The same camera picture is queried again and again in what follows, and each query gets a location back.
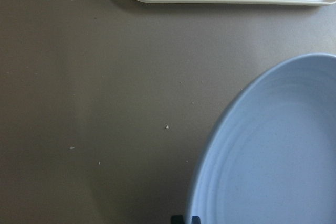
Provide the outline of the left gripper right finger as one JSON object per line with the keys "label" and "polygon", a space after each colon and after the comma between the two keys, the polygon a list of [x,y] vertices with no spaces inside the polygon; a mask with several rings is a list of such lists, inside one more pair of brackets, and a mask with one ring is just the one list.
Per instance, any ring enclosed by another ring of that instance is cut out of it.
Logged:
{"label": "left gripper right finger", "polygon": [[201,224],[201,219],[199,216],[192,216],[191,224]]}

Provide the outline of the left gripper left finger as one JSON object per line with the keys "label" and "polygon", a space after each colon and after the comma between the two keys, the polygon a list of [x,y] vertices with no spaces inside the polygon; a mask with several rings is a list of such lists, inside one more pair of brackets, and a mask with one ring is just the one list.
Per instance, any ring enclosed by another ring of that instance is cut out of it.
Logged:
{"label": "left gripper left finger", "polygon": [[182,215],[172,215],[170,218],[170,224],[183,224]]}

